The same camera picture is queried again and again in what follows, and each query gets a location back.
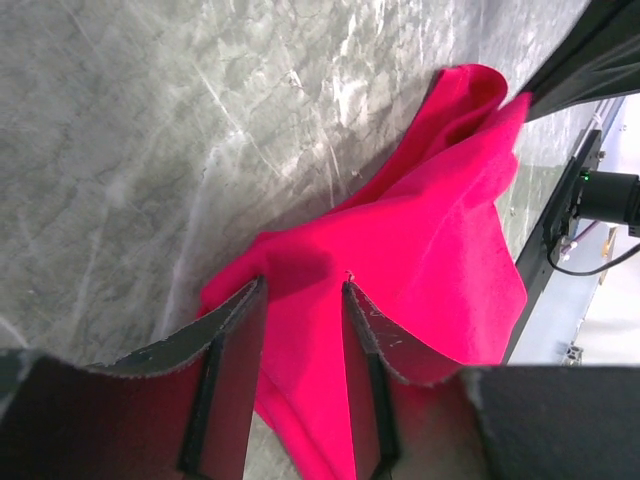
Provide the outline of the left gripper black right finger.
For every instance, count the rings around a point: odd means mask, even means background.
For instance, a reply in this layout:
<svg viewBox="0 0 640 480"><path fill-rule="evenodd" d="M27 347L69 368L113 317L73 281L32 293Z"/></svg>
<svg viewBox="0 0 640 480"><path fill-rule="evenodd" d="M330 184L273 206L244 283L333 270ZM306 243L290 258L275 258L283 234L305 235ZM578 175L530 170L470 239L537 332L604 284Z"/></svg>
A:
<svg viewBox="0 0 640 480"><path fill-rule="evenodd" d="M635 479L639 371L458 367L354 283L342 329L360 479Z"/></svg>

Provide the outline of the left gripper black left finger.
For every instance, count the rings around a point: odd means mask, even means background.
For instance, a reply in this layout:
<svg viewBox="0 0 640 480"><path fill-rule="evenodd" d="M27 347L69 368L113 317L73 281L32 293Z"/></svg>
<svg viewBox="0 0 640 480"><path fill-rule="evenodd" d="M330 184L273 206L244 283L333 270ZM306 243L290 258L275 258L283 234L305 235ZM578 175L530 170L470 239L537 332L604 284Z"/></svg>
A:
<svg viewBox="0 0 640 480"><path fill-rule="evenodd" d="M239 479L267 284L110 365L1 353L5 479Z"/></svg>

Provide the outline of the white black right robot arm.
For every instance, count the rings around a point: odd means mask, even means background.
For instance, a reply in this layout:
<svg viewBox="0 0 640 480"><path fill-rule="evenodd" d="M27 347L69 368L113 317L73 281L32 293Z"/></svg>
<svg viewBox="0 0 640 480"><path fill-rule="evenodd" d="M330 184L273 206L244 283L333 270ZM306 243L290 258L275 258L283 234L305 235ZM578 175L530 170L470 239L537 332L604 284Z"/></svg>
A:
<svg viewBox="0 0 640 480"><path fill-rule="evenodd" d="M521 88L529 121L576 105L639 92L639 3L591 1L564 40ZM639 225L639 178L589 173L575 182L576 213Z"/></svg>

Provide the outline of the pink-red t shirt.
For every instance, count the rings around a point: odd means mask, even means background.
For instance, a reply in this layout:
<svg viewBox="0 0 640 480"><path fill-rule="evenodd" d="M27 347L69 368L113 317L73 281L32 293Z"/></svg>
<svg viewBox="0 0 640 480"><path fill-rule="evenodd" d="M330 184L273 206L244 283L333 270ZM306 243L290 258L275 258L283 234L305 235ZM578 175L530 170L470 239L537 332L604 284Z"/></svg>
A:
<svg viewBox="0 0 640 480"><path fill-rule="evenodd" d="M447 365L501 361L527 301L496 199L518 168L529 96L496 70L440 72L403 140L356 194L264 232L204 287L201 312L256 276L269 305L255 409L305 479L356 475L341 287L353 280Z"/></svg>

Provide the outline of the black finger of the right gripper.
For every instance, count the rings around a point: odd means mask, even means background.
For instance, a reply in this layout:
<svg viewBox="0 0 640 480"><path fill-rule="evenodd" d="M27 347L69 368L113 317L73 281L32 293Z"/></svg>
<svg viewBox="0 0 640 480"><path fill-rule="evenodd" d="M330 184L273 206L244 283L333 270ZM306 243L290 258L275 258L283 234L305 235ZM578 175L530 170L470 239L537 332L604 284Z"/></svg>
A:
<svg viewBox="0 0 640 480"><path fill-rule="evenodd" d="M527 118L639 92L639 0L589 2L523 93Z"/></svg>

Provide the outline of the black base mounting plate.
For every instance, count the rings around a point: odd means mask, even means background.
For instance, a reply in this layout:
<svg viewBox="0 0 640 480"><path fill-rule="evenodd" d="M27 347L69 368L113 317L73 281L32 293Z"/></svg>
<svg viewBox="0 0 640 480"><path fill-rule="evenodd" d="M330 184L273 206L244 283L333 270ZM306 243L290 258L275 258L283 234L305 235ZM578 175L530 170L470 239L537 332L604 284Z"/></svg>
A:
<svg viewBox="0 0 640 480"><path fill-rule="evenodd" d="M503 356L503 364L510 360L534 306L551 278L553 269L547 260L547 254L551 253L552 257L558 260L561 239L568 237L578 225L574 190L584 170L597 168L601 145L602 131L591 130L577 153L570 158L516 261L516 267L526 287L527 302L512 330Z"/></svg>

